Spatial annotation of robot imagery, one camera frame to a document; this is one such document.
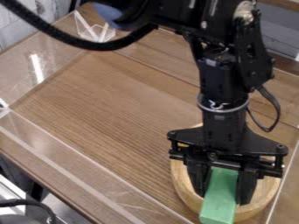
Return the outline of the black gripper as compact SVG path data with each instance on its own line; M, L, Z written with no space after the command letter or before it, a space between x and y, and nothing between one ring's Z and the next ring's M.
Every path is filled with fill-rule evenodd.
M260 136L248 127L245 115L228 115L218 120L202 114L202 125L168 132L169 159L182 161L193 191L205 195L210 169L224 168L237 172L236 202L251 202L257 179L283 176L287 147Z

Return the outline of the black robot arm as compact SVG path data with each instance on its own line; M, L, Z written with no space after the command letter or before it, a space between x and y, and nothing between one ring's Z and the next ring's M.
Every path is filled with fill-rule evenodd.
M279 142L248 127L255 117L248 95L265 89L273 77L273 58L261 38L255 0L88 0L116 29L133 42L146 29L164 26L185 39L200 71L197 107L202 124L168 133L169 157L182 161L193 191L204 196L210 171L236 171L236 202L249 203L257 181L283 175L288 153Z

